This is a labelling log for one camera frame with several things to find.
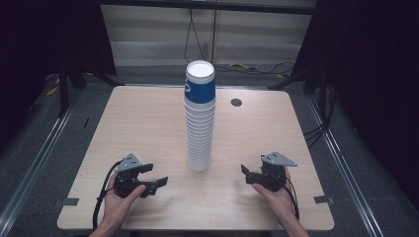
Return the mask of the person's left hand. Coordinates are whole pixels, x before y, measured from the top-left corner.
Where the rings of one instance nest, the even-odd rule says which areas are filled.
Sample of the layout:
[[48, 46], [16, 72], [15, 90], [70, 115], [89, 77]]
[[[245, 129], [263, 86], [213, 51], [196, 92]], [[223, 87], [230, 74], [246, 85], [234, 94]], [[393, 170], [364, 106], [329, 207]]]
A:
[[135, 188], [127, 197], [119, 197], [114, 190], [116, 176], [116, 174], [113, 174], [109, 180], [109, 190], [105, 196], [105, 210], [101, 222], [101, 226], [106, 226], [109, 230], [113, 231], [122, 227], [130, 207], [145, 191], [145, 186], [141, 185]]

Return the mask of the black metal stand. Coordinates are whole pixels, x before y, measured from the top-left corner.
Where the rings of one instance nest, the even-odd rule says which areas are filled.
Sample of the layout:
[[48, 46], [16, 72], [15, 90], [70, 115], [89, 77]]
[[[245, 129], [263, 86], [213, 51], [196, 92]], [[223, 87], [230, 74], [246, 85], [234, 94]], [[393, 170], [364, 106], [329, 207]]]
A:
[[304, 81], [302, 91], [305, 95], [313, 95], [315, 90], [318, 89], [319, 97], [319, 111], [320, 114], [325, 117], [326, 114], [326, 89], [327, 89], [327, 73], [322, 66], [309, 66], [292, 76], [288, 77], [285, 81], [269, 86], [268, 89], [271, 91], [280, 91], [289, 86], [291, 83], [297, 81]]
[[87, 81], [84, 78], [86, 73], [92, 74], [112, 87], [124, 85], [124, 83], [111, 79], [106, 73], [101, 72], [94, 66], [77, 60], [64, 59], [59, 65], [60, 111], [58, 115], [60, 117], [69, 109], [68, 83], [71, 83], [75, 89], [83, 90], [87, 85]]

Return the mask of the stack of white paper cups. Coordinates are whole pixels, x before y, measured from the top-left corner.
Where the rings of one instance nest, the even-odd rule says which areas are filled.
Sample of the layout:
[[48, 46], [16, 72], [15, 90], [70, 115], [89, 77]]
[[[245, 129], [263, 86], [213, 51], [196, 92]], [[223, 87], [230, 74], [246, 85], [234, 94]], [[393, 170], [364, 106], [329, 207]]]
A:
[[210, 166], [215, 100], [197, 104], [184, 98], [188, 164], [194, 171]]

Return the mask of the black overhead bar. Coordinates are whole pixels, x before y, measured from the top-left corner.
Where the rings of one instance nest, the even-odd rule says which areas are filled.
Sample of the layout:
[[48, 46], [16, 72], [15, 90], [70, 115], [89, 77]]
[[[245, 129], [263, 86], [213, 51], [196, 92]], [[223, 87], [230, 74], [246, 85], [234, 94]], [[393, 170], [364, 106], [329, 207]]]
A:
[[177, 9], [219, 10], [235, 12], [275, 13], [294, 15], [315, 15], [315, 8], [252, 5], [241, 3], [220, 3], [208, 1], [184, 1], [184, 0], [99, 0], [100, 4], [118, 6], [160, 7]]

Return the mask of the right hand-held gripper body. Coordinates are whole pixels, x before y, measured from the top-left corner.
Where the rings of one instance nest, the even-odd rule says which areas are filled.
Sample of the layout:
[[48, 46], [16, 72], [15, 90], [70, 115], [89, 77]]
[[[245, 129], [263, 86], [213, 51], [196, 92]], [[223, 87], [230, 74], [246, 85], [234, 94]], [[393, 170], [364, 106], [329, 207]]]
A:
[[262, 166], [260, 174], [264, 176], [261, 186], [271, 192], [277, 192], [287, 182], [285, 167], [296, 167], [293, 161], [278, 151], [261, 156]]

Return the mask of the person's right hand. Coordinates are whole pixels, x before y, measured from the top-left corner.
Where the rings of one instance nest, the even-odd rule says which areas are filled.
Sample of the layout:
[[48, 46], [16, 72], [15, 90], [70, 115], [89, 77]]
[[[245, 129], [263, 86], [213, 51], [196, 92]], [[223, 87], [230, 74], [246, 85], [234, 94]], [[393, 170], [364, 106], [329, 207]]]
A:
[[291, 190], [291, 176], [288, 168], [285, 168], [287, 182], [285, 186], [277, 192], [271, 192], [265, 189], [260, 184], [253, 184], [252, 188], [261, 195], [269, 204], [271, 210], [274, 212], [276, 219], [284, 228], [295, 221], [293, 210], [293, 198], [289, 194]]

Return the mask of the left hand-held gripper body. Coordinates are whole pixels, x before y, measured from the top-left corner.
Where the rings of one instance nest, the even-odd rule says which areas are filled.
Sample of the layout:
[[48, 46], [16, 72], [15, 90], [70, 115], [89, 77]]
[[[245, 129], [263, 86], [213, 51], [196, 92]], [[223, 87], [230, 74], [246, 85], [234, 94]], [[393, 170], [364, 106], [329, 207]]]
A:
[[139, 167], [142, 165], [145, 164], [142, 164], [134, 154], [129, 153], [115, 168], [117, 176], [114, 182], [114, 190], [119, 197], [126, 198], [138, 186], [145, 186], [147, 182], [141, 182], [138, 179], [138, 175], [141, 174]]

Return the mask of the metal floor rail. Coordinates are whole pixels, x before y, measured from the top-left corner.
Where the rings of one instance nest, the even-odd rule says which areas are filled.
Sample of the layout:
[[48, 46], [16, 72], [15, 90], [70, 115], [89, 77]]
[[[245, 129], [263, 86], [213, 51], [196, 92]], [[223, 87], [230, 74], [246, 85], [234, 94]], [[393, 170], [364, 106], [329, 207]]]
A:
[[9, 231], [13, 227], [20, 211], [22, 210], [33, 186], [35, 185], [49, 154], [53, 150], [56, 142], [58, 141], [61, 133], [68, 120], [70, 119], [75, 106], [83, 94], [82, 90], [77, 90], [74, 93], [73, 101], [69, 104], [68, 108], [65, 109], [61, 116], [56, 120], [53, 125], [48, 137], [42, 145], [42, 148], [37, 153], [35, 160], [32, 162], [31, 167], [25, 175], [23, 181], [19, 184], [13, 195], [5, 205], [4, 209], [0, 213], [0, 237], [7, 237]]
[[334, 137], [334, 134], [330, 128], [327, 128], [323, 121], [319, 106], [313, 96], [308, 96], [310, 108], [313, 112], [316, 122], [320, 126], [321, 134], [331, 152], [333, 159], [338, 167], [338, 170], [343, 178], [346, 188], [351, 196], [351, 199], [360, 214], [360, 217], [370, 235], [370, 237], [384, 237], [382, 230], [377, 222], [376, 216], [368, 204], [363, 192], [361, 191], [355, 176], [350, 169], [345, 156]]

